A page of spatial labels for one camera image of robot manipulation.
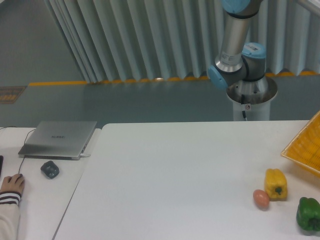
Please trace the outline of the person's hand on mouse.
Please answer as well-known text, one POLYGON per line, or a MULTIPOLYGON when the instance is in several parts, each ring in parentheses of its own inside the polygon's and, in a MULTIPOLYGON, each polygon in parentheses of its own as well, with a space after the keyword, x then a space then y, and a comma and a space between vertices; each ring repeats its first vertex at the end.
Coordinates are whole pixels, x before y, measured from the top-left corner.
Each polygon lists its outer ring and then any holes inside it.
POLYGON ((25 188, 25 178, 18 178, 19 175, 15 174, 13 176, 6 176, 3 179, 2 185, 0 187, 0 193, 18 193, 20 195, 23 194, 25 188))

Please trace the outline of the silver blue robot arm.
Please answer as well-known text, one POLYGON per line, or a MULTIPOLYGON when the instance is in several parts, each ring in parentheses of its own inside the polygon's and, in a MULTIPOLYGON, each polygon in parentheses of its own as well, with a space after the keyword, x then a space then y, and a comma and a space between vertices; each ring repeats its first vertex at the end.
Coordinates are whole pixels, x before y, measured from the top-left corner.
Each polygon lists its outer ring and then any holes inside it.
POLYGON ((255 82, 265 75, 266 50, 245 43, 251 20, 260 10, 261 0, 222 0, 226 24, 221 49, 207 74, 220 89, 239 82, 255 82))

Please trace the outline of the white striped sleeve forearm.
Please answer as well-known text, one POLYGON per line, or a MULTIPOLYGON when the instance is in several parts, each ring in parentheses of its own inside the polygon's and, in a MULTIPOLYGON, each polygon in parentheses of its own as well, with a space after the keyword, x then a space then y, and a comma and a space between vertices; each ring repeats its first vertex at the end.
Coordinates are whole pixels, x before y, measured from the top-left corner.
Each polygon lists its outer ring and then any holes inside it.
POLYGON ((16 191, 0 193, 0 239, 16 240, 18 235, 22 195, 16 191))

